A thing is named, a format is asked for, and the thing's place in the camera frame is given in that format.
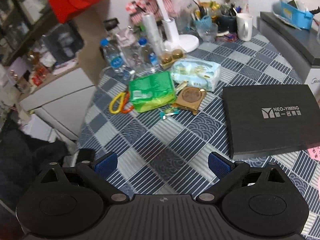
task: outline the neo-yiming logo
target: neo-yiming logo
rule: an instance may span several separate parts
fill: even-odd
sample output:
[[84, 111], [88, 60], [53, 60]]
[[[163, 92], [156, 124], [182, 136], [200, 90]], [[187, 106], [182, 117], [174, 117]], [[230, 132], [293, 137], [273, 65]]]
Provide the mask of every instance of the neo-yiming logo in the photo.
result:
[[272, 108], [261, 108], [263, 118], [275, 118], [275, 113], [273, 112]]
[[301, 115], [301, 111], [298, 106], [261, 108], [261, 111], [264, 119]]

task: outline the desk lamp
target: desk lamp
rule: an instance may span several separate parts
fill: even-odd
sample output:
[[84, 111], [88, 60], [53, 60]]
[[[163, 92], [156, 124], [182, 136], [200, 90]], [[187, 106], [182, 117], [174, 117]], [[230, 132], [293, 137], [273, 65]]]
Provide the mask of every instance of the desk lamp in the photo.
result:
[[198, 48], [199, 39], [196, 36], [190, 34], [179, 35], [176, 22], [173, 18], [169, 18], [163, 1], [156, 1], [163, 16], [162, 24], [167, 36], [167, 40], [164, 42], [164, 46], [166, 47], [166, 49], [172, 51], [179, 46], [188, 53]]

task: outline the gray appliance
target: gray appliance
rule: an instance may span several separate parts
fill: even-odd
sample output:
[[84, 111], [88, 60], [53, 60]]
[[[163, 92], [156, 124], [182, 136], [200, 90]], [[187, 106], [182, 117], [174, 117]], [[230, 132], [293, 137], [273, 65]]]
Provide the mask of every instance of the gray appliance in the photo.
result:
[[301, 82], [320, 100], [320, 44], [316, 31], [298, 30], [284, 24], [272, 12], [260, 12], [259, 31], [291, 64]]

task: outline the pink paper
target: pink paper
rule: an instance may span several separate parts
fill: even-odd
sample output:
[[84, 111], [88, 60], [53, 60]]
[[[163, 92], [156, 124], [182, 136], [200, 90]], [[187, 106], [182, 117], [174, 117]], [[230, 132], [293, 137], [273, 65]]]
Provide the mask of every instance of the pink paper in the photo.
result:
[[308, 153], [311, 159], [320, 161], [320, 147], [314, 147], [308, 149]]

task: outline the water bottle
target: water bottle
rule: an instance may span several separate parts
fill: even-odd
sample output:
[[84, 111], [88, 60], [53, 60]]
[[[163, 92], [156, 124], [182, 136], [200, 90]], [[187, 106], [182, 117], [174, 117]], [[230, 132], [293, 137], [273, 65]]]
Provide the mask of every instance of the water bottle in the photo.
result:
[[160, 67], [157, 55], [153, 51], [152, 47], [148, 44], [146, 38], [141, 37], [139, 39], [139, 44], [140, 54], [145, 63], [145, 70], [149, 73], [155, 73]]
[[103, 55], [106, 61], [118, 75], [123, 75], [125, 65], [120, 55], [119, 50], [113, 46], [107, 39], [103, 39], [100, 42], [103, 50]]
[[119, 49], [124, 55], [124, 61], [131, 69], [138, 73], [139, 66], [142, 65], [143, 60], [140, 56], [140, 46], [137, 43], [137, 37], [133, 29], [131, 27], [122, 29], [116, 34], [116, 37]]

